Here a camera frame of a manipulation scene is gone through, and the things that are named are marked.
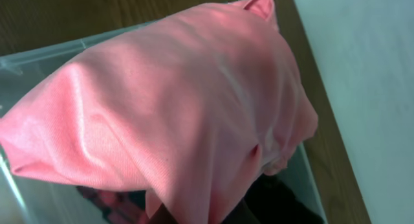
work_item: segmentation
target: pink cloth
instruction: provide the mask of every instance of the pink cloth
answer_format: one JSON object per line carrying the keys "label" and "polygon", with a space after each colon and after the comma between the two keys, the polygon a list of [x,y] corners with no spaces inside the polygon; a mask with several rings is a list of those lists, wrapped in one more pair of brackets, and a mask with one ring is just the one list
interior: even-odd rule
{"label": "pink cloth", "polygon": [[74,57],[0,122],[16,175],[149,190],[179,223],[218,223],[286,167],[317,115],[273,0],[203,4]]}

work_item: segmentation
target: white wall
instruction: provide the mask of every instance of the white wall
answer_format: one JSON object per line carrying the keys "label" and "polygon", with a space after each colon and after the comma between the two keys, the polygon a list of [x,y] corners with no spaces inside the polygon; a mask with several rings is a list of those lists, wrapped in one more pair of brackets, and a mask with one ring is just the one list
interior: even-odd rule
{"label": "white wall", "polygon": [[372,223],[414,223],[414,0],[295,0]]}

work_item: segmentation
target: pink fabric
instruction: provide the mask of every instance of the pink fabric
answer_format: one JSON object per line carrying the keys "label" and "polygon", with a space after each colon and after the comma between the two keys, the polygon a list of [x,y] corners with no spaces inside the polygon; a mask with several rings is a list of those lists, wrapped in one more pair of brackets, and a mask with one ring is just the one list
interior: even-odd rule
{"label": "pink fabric", "polygon": [[16,175],[149,190],[179,223],[218,223],[286,167],[317,115],[273,0],[203,4],[85,50],[1,120]]}

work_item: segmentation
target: pink garment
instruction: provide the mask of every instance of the pink garment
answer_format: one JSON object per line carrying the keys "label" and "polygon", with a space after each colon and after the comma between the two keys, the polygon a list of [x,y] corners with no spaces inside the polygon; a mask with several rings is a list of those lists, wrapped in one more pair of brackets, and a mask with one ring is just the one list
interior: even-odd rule
{"label": "pink garment", "polygon": [[316,126],[273,0],[242,0],[85,50],[1,119],[0,143],[16,175],[149,190],[149,216],[218,223]]}

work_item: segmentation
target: clothing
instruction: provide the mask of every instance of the clothing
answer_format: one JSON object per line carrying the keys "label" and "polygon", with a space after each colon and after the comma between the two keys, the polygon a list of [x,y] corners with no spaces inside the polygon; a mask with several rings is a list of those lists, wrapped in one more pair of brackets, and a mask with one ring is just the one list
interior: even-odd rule
{"label": "clothing", "polygon": [[262,175],[249,188],[245,201],[261,224],[323,224],[323,219],[296,199],[276,176]]}
{"label": "clothing", "polygon": [[102,216],[111,224],[144,224],[148,217],[145,213],[145,192],[111,192],[83,186],[76,189],[93,205],[102,211]]}
{"label": "clothing", "polygon": [[14,174],[148,190],[179,223],[219,223],[287,165],[317,115],[273,0],[203,4],[88,48],[0,121]]}

